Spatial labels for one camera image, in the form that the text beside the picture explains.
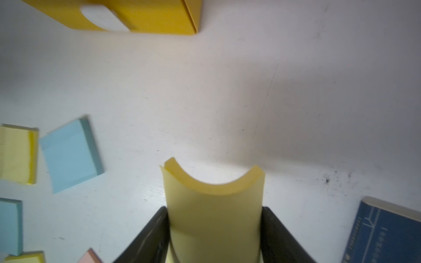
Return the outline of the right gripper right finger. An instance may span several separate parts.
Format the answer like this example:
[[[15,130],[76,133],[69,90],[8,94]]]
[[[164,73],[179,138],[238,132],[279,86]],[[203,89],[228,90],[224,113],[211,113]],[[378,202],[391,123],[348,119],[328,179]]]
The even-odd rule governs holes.
[[[269,207],[263,207],[260,248],[265,263],[315,263]]]

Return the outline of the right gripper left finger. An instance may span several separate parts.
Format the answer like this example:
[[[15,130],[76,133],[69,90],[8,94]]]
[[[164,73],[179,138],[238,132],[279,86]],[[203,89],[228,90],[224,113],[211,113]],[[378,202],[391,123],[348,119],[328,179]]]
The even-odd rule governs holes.
[[[170,242],[167,207],[161,207],[114,263],[164,263]]]

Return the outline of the yellow sticky pad bottom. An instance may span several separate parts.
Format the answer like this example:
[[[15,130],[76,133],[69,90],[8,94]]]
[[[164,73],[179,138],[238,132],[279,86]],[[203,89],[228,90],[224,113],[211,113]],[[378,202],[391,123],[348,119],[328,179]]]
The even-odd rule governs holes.
[[[20,256],[7,256],[3,263],[45,263],[43,252],[40,253],[24,253]]]

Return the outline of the blue sticky pad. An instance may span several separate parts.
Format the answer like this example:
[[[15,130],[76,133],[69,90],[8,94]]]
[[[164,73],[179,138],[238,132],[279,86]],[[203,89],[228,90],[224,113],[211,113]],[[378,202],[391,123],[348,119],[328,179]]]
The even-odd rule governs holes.
[[[23,204],[1,198],[1,252],[19,256],[23,252]]]
[[[55,194],[105,172],[88,117],[57,128],[39,144]]]

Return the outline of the yellow sticky pad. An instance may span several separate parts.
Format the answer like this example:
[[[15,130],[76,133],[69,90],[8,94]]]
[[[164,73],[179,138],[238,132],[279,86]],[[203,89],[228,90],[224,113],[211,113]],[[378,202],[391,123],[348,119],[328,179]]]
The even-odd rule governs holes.
[[[45,263],[43,252],[40,253],[24,253],[20,256],[7,256],[3,263]]]
[[[175,158],[161,166],[170,224],[169,263],[259,263],[265,172],[226,184],[196,180]]]
[[[37,181],[38,129],[1,125],[1,179],[23,185]]]

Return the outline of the yellow plastic drawer cabinet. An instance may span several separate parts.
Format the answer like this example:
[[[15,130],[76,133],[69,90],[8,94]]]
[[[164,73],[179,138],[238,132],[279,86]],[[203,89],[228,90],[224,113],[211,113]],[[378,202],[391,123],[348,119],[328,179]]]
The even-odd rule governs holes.
[[[26,1],[74,30],[195,35],[201,1]]]

